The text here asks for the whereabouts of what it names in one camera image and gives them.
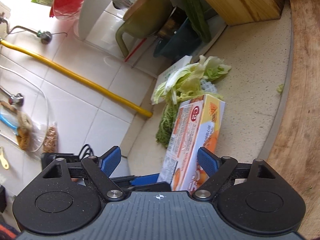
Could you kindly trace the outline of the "bag of grain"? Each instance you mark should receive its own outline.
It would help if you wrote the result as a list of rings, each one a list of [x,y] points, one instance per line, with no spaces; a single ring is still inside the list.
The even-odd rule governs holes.
[[[54,122],[48,126],[44,137],[42,150],[43,153],[55,153],[58,148],[57,123]]]

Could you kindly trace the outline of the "white foam fruit net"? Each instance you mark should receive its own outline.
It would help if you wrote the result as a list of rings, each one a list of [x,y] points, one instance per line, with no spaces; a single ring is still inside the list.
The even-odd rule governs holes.
[[[215,85],[206,79],[201,79],[200,85],[201,85],[201,89],[207,93],[212,93],[212,94],[217,93],[217,88],[215,87]]]

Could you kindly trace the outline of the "white dish rack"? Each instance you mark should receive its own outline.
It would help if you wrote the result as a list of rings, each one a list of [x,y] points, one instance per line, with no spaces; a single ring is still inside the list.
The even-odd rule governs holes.
[[[116,9],[111,0],[84,0],[74,33],[86,44],[124,62],[125,57],[116,42],[116,31],[124,23],[125,12],[125,9]],[[123,38],[129,53],[141,41],[129,34],[124,34]],[[126,64],[156,78],[170,63],[176,62],[163,56],[153,57],[159,41],[155,36],[148,37]]]

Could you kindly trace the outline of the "napa cabbage leaves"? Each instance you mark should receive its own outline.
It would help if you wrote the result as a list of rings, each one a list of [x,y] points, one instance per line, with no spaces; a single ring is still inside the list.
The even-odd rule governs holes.
[[[214,81],[227,75],[231,68],[230,65],[224,63],[223,59],[216,56],[205,57],[201,55],[199,61],[190,62],[175,71],[166,82],[158,86],[153,99],[156,104],[165,103],[156,133],[156,141],[159,144],[165,148],[168,147],[181,103],[204,94],[222,99],[218,92],[212,94],[202,90],[200,80],[206,79],[214,83]]]

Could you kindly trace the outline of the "blue handled brush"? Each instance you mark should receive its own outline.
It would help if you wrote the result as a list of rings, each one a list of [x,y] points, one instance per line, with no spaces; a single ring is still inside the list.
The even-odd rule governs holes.
[[[5,118],[2,114],[0,115],[0,121],[9,127],[15,135],[18,135],[17,126]]]

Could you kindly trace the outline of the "teal plastic basin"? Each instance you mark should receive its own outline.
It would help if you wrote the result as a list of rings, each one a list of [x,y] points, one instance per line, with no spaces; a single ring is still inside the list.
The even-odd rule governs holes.
[[[153,57],[166,57],[178,61],[185,55],[191,55],[202,40],[187,18],[178,31],[169,39],[161,39],[153,52]]]

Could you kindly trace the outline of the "orange white food carton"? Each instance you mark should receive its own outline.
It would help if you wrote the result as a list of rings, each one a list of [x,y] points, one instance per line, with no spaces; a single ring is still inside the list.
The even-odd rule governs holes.
[[[199,148],[215,151],[225,102],[205,94],[180,104],[157,181],[172,191],[195,192],[208,176],[197,161]]]

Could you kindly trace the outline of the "olive green colander bowl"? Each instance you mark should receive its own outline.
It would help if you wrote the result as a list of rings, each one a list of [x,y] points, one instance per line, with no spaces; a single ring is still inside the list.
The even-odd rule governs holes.
[[[124,57],[129,50],[123,40],[123,34],[138,39],[157,34],[166,24],[174,7],[170,0],[137,0],[123,16],[124,23],[116,31],[116,42]]]

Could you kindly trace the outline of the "steel pot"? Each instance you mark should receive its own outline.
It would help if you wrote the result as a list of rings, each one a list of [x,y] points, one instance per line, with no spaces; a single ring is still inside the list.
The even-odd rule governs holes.
[[[170,39],[185,22],[186,18],[187,15],[185,11],[179,7],[175,7],[167,22],[163,25],[156,36],[162,39]]]

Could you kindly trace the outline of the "green pepper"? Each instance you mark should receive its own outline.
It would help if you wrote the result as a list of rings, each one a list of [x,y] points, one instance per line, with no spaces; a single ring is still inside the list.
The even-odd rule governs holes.
[[[209,43],[212,36],[200,0],[181,0],[181,2],[192,28],[203,42]]]

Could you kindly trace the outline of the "wooden cutting board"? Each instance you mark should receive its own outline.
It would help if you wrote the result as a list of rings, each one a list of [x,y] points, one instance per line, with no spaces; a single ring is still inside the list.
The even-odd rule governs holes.
[[[293,61],[284,116],[268,163],[303,197],[299,232],[319,238],[319,0],[290,0]]]

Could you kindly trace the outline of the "wooden handled brush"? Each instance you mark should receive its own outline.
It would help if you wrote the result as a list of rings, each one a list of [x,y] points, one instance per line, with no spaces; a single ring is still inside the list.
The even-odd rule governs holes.
[[[27,150],[30,145],[31,132],[33,129],[31,119],[27,114],[17,110],[15,107],[9,105],[7,102],[4,102],[3,100],[1,100],[1,105],[16,115],[18,122],[18,126],[16,128],[17,143],[20,149],[24,151]]]

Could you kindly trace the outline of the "red handled utensil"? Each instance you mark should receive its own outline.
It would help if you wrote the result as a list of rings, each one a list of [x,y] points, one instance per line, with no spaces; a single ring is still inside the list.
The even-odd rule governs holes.
[[[124,62],[129,61],[129,59],[131,58],[131,56],[143,45],[143,43],[147,40],[147,38],[143,38],[139,44],[129,53],[129,55],[127,55],[127,57],[125,58]]]

